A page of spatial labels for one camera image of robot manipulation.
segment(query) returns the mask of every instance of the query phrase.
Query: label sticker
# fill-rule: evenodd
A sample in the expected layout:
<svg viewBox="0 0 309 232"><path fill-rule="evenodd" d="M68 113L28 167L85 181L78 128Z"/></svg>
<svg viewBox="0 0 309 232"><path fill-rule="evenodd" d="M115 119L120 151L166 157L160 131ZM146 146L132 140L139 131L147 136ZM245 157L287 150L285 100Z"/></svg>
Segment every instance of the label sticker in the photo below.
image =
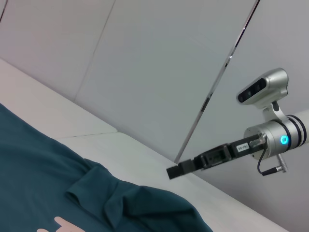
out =
<svg viewBox="0 0 309 232"><path fill-rule="evenodd" d="M248 145L248 143L245 143L245 144L238 145L236 148L237 148L238 152L241 152L241 151L248 150L249 145Z"/></svg>

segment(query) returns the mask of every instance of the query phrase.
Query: white table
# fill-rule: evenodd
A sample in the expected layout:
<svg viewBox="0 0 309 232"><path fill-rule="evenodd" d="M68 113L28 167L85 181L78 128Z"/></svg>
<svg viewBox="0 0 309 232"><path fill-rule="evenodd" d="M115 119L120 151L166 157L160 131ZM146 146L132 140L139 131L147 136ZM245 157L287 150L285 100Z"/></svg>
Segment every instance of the white table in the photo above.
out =
<svg viewBox="0 0 309 232"><path fill-rule="evenodd" d="M172 191L193 204L214 232L285 232L283 228L189 174L169 180L167 158L0 60L0 102L27 123L117 178Z"/></svg>

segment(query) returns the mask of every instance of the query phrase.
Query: fabric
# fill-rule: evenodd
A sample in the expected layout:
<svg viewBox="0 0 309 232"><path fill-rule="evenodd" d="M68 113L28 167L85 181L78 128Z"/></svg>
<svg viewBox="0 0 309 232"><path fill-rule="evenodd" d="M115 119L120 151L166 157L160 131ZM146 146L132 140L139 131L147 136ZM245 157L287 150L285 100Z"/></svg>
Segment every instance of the fabric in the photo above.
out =
<svg viewBox="0 0 309 232"><path fill-rule="evenodd" d="M168 191L111 175L0 105L1 232L211 232Z"/></svg>

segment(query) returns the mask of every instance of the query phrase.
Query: printed graphic on shirt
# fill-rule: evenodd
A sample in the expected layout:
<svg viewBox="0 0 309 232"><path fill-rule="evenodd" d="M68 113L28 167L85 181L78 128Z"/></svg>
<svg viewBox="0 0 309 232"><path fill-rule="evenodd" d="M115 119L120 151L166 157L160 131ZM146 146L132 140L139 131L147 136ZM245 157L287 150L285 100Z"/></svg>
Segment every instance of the printed graphic on shirt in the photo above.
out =
<svg viewBox="0 0 309 232"><path fill-rule="evenodd" d="M55 221L61 226L56 232L85 232L81 228L69 223L61 217L55 217ZM38 229L37 232L53 232L44 229Z"/></svg>

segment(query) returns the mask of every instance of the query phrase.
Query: black cable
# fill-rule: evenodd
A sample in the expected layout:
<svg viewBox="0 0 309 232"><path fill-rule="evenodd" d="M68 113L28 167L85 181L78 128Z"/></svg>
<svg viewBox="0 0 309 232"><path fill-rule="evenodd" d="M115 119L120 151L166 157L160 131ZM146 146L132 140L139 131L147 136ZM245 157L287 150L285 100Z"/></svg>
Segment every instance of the black cable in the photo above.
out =
<svg viewBox="0 0 309 232"><path fill-rule="evenodd" d="M260 157L260 159L259 159L259 162L257 163L257 170L259 171L259 173L260 173L261 175L263 175L263 173L262 173L261 170L260 170L260 164L261 164L261 161L262 161L262 159L263 159L263 157L264 157L264 155L265 155L265 153L266 153L266 150L267 150L267 137L265 138L264 151L263 151L263 153L262 153L262 155L261 155L261 157Z"/></svg>

